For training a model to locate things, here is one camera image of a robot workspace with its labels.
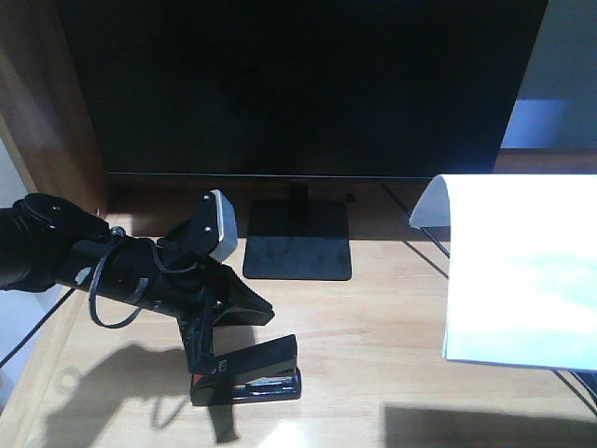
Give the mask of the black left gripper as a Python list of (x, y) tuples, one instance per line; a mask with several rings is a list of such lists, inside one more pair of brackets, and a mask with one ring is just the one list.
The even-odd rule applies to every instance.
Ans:
[(132, 238), (114, 227), (98, 242), (74, 243), (55, 269), (55, 282), (88, 293), (91, 320), (100, 297), (126, 303), (134, 311), (115, 327), (126, 327), (148, 310), (177, 319), (190, 373), (215, 369), (214, 326), (265, 326), (272, 305), (248, 287), (227, 265), (191, 256), (169, 267), (164, 249), (148, 238)]

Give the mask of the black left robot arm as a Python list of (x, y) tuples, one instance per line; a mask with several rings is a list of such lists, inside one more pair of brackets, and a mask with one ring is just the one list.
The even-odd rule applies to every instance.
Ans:
[(56, 284), (86, 291), (101, 326), (100, 297), (176, 318), (189, 372), (215, 371), (216, 327), (264, 326), (274, 317), (225, 264), (238, 245), (234, 208), (224, 194), (202, 194), (189, 219), (153, 241), (131, 237), (63, 198), (32, 193), (1, 212), (1, 288), (43, 292)]

